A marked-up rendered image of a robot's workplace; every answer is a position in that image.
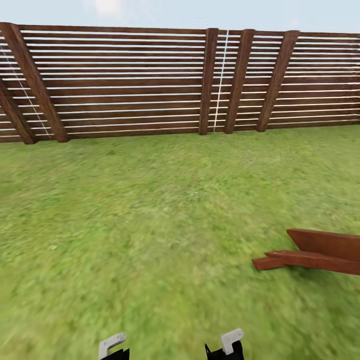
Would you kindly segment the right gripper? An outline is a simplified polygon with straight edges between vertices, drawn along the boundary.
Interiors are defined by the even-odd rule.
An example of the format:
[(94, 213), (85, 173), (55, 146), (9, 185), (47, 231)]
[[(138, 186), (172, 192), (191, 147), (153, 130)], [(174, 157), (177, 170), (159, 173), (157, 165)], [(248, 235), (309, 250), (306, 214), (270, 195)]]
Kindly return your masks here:
[(207, 360), (244, 360), (243, 348), (240, 341), (236, 341), (232, 344), (233, 353), (227, 355), (223, 349), (211, 352), (209, 347), (205, 344), (207, 350)]

